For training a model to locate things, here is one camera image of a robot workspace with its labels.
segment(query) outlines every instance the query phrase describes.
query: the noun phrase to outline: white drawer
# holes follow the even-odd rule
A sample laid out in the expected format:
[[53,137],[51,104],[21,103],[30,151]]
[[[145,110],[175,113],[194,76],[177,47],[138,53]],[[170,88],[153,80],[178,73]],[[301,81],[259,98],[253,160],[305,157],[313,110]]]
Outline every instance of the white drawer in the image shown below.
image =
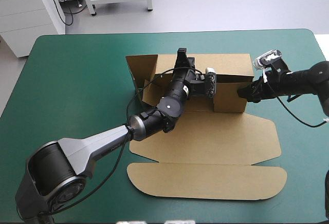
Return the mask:
[[0,32],[52,24],[46,9],[0,16]]
[[42,0],[0,0],[0,16],[45,9]]
[[17,57],[29,55],[36,39],[39,36],[52,34],[57,34],[53,24],[22,30],[0,32],[3,40],[5,40],[5,42]]

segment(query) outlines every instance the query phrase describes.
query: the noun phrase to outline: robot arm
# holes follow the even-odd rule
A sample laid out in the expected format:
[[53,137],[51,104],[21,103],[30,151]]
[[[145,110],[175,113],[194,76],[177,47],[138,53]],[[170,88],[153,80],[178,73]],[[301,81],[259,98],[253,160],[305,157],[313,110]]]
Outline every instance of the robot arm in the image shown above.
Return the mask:
[[257,103],[264,99],[289,96],[290,102],[303,94],[314,94],[318,95],[323,112],[329,116],[328,61],[319,62],[308,70],[293,72],[283,61],[281,52],[271,50],[256,58],[253,64],[256,69],[263,70],[263,76],[239,89],[239,97]]
[[25,223],[53,223],[51,214],[83,191],[97,160],[126,141],[171,131],[190,96],[213,98],[215,92],[215,71],[207,68],[205,75],[196,73],[194,58],[180,48],[169,88],[156,107],[130,116],[128,124],[85,139],[46,143],[27,159],[15,196],[21,218]]

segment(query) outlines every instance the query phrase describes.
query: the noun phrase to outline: cardboard box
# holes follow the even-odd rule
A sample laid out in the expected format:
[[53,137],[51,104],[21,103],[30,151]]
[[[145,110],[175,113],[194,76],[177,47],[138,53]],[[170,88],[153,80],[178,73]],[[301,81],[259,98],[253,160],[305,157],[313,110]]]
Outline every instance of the cardboard box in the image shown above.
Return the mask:
[[[253,79],[250,56],[188,56],[195,57],[195,68],[202,72],[206,67],[215,69],[216,95],[213,100],[188,100],[171,133],[158,132],[141,142],[130,142],[132,153],[157,161],[130,164],[131,182],[144,193],[162,197],[258,200],[278,194],[286,183],[286,172],[279,167],[252,166],[281,155],[275,125],[243,113],[247,101],[236,92]],[[136,88],[143,88],[173,68],[176,55],[134,55],[126,60]],[[156,106],[171,78],[168,73],[150,84],[142,101]]]
[[[220,113],[243,113],[247,100],[238,97],[236,90],[246,86],[254,77],[249,54],[189,54],[195,57],[195,68],[205,72],[214,68],[217,74],[217,92],[213,100],[192,97],[186,102],[186,111],[214,111]],[[143,88],[158,74],[175,66],[177,55],[152,54],[127,56],[136,88]],[[155,106],[171,80],[166,73],[143,92],[143,102]]]

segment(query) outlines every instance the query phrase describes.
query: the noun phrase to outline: cable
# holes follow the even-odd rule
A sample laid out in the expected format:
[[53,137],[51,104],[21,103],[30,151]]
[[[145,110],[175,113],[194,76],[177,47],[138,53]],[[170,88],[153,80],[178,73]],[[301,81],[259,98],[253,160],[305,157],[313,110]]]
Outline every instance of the cable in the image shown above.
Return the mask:
[[148,87],[150,84],[152,84],[155,80],[157,80],[158,78],[162,77],[162,75],[166,74],[167,72],[169,71],[173,71],[173,70],[178,70],[178,69],[189,69],[189,70],[194,70],[194,71],[197,71],[199,72],[201,75],[203,74],[200,70],[197,70],[197,69],[194,69],[194,68],[191,68],[191,67],[176,67],[176,68],[171,68],[171,69],[168,69],[162,73],[160,73],[158,76],[156,76],[154,79],[152,79],[146,86],[144,86],[139,92],[137,92],[134,97],[129,101],[128,105],[127,105],[127,109],[126,109],[126,118],[127,118],[127,123],[129,124],[129,107],[131,105],[131,103],[133,102],[133,100],[139,95],[142,93],[142,91]]
[[65,23],[64,20],[62,19],[61,15],[60,15],[60,12],[59,12],[59,10],[58,10],[58,7],[57,7],[57,4],[56,4],[55,0],[52,0],[52,1],[53,1],[53,3],[55,4],[55,7],[56,7],[56,10],[57,10],[58,16],[60,17],[61,21],[62,21],[65,25],[67,25],[67,26],[72,25],[72,24],[73,24],[73,14],[71,13],[71,18],[72,18],[71,23],[70,23],[70,24]]
[[282,100],[278,97],[278,95],[276,94],[276,92],[275,92],[275,91],[272,89],[272,87],[270,86],[269,82],[267,82],[267,85],[268,85],[268,87],[270,88],[270,90],[273,92],[273,94],[275,95],[276,99],[278,99],[278,101],[281,103],[281,105],[287,110],[287,112],[288,112],[289,114],[291,114],[291,116],[293,116],[293,117],[294,117],[296,120],[298,120],[300,123],[302,123],[302,124],[304,124],[304,125],[306,125],[306,126],[308,126],[308,127],[311,127],[311,128],[317,128],[317,127],[320,127],[320,126],[322,126],[322,125],[324,125],[324,124],[327,123],[326,121],[323,121],[323,122],[321,122],[320,124],[317,124],[317,125],[310,125],[310,124],[308,124],[308,123],[302,121],[302,120],[299,119],[296,115],[294,115],[293,112],[291,112],[291,111],[289,110],[289,108],[288,108],[288,107],[282,102]]
[[80,198],[79,200],[77,200],[76,202],[70,204],[69,206],[66,206],[60,210],[57,210],[57,211],[54,211],[54,212],[51,212],[51,213],[44,213],[44,214],[40,214],[40,215],[54,215],[54,214],[58,214],[58,213],[61,213],[65,210],[68,210],[72,207],[74,207],[75,205],[81,203],[83,200],[86,200],[88,197],[90,197],[93,193],[95,193],[98,189],[100,189],[105,183],[106,181],[112,176],[112,174],[114,173],[114,171],[117,169],[117,166],[119,164],[119,161],[121,159],[121,156],[123,154],[123,150],[124,150],[124,146],[126,145],[126,143],[128,142],[128,139],[129,139],[129,133],[127,133],[125,139],[124,139],[124,142],[122,143],[122,146],[121,146],[121,150],[120,150],[120,153],[119,153],[119,156],[112,168],[112,170],[110,171],[110,173],[103,179],[103,181],[98,185],[96,186],[91,192],[89,192],[87,195],[85,195],[84,197]]
[[[190,70],[194,70],[194,71],[197,71],[199,72],[200,74],[203,74],[201,71],[197,70],[197,69],[194,69],[194,68],[191,68],[191,67],[176,67],[176,68],[171,68],[169,70],[166,70],[164,72],[162,72],[160,75],[156,76],[152,81],[150,81],[146,86],[144,86],[143,89],[141,89],[139,92],[137,92],[137,94],[134,95],[134,97],[132,97],[132,99],[129,101],[127,107],[126,107],[126,113],[128,115],[129,113],[129,107],[132,103],[132,101],[146,88],[148,87],[151,83],[153,83],[155,80],[157,80],[158,78],[160,78],[162,75],[164,75],[165,73],[169,72],[169,71],[172,71],[172,70],[178,70],[178,69],[190,69]],[[77,200],[76,202],[60,209],[60,210],[57,210],[57,211],[54,211],[54,212],[51,212],[51,213],[42,213],[40,215],[54,215],[54,214],[58,214],[58,213],[61,213],[65,210],[68,210],[72,207],[74,207],[75,205],[81,203],[82,201],[86,200],[88,197],[90,197],[93,193],[95,193],[98,189],[100,189],[105,183],[106,181],[112,176],[112,174],[114,173],[114,171],[116,170],[118,164],[119,164],[119,161],[121,159],[121,156],[123,154],[123,150],[124,150],[124,146],[126,145],[126,143],[128,142],[128,139],[129,139],[129,134],[130,133],[127,133],[125,139],[124,139],[124,142],[122,143],[122,146],[121,146],[121,150],[120,150],[120,153],[119,153],[119,156],[116,160],[116,163],[115,165],[113,166],[112,170],[110,171],[110,173],[103,179],[103,181],[97,186],[95,187],[91,192],[89,192],[87,195],[85,195],[84,197],[80,198],[79,200]]]
[[73,12],[72,14],[78,14],[80,12],[82,12],[84,9],[87,8],[87,5],[85,5],[80,11],[77,11],[77,12]]

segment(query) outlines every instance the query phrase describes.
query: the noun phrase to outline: floor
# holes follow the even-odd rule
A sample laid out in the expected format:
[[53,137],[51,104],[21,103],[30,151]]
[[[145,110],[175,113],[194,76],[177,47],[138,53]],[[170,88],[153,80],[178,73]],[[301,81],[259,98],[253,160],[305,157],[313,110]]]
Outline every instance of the floor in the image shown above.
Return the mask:
[[[74,16],[68,34],[307,28],[329,59],[329,0],[153,0],[97,6]],[[0,43],[0,115],[26,59]]]

